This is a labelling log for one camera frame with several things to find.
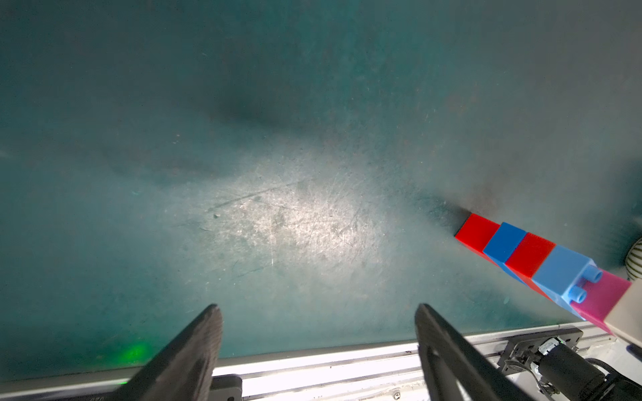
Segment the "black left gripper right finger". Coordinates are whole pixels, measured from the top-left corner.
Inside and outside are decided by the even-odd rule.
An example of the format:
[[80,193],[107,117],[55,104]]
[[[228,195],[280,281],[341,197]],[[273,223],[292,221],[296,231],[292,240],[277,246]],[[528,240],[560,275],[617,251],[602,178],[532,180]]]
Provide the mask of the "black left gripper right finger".
[[415,313],[418,355],[431,400],[530,400],[428,304]]

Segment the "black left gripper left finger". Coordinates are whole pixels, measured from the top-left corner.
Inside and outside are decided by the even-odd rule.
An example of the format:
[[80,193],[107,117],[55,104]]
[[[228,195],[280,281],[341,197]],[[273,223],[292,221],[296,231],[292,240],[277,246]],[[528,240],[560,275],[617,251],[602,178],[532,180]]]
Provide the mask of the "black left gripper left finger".
[[222,344],[222,311],[211,304],[109,400],[207,400]]

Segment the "red long lego brick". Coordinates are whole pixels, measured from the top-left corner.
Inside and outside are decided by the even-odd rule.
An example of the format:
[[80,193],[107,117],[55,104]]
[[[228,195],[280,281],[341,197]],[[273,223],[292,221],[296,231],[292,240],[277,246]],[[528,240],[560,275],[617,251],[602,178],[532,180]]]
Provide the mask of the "red long lego brick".
[[527,233],[506,261],[506,266],[512,273],[546,299],[548,296],[533,281],[533,277],[554,248],[553,242],[533,233]]

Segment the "small red lego cube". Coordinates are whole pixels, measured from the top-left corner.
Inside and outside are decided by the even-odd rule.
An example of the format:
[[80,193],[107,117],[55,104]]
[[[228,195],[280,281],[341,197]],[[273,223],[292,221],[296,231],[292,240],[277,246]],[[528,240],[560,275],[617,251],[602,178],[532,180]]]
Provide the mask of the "small red lego cube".
[[499,227],[500,225],[496,222],[488,220],[478,214],[471,213],[457,231],[455,238],[471,252],[486,259],[488,262],[494,263],[493,260],[484,253],[484,249],[494,237]]

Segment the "light blue long lego brick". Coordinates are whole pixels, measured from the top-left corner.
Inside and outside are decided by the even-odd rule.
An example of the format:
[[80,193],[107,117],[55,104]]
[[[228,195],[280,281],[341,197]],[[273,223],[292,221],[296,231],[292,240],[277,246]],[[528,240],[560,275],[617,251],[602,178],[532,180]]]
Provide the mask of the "light blue long lego brick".
[[598,283],[604,271],[595,261],[566,247],[556,245],[533,275],[532,281],[560,307],[583,319],[572,304],[581,304],[588,292],[587,282]]

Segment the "magenta small lego brick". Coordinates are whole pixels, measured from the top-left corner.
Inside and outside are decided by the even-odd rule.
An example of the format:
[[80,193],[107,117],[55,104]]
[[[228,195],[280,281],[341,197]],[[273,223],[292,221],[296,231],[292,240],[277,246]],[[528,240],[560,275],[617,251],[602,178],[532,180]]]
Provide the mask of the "magenta small lego brick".
[[603,271],[597,283],[584,283],[585,299],[581,303],[572,301],[571,308],[584,320],[612,334],[605,319],[630,286],[628,280]]

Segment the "dark blue long lego brick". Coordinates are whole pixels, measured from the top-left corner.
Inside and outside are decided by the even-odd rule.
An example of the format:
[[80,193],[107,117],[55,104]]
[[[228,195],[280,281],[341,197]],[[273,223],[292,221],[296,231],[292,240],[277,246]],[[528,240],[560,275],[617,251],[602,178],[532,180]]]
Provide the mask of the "dark blue long lego brick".
[[507,261],[526,235],[525,230],[503,222],[483,250],[486,257],[521,284],[523,280],[508,267]]

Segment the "white long lego brick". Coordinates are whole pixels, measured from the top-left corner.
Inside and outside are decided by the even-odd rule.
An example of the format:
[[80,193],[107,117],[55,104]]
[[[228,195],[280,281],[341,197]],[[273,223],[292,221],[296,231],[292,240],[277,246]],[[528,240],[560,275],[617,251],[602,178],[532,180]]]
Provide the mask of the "white long lego brick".
[[620,339],[641,347],[641,280],[634,281],[605,318],[605,324]]

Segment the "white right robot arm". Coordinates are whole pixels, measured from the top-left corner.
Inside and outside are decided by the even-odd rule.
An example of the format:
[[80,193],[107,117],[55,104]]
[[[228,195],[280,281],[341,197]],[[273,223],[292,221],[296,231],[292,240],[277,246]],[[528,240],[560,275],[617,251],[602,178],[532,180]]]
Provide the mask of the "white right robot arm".
[[548,339],[535,354],[531,369],[540,392],[552,400],[640,400],[641,385],[607,363],[578,355],[559,338]]

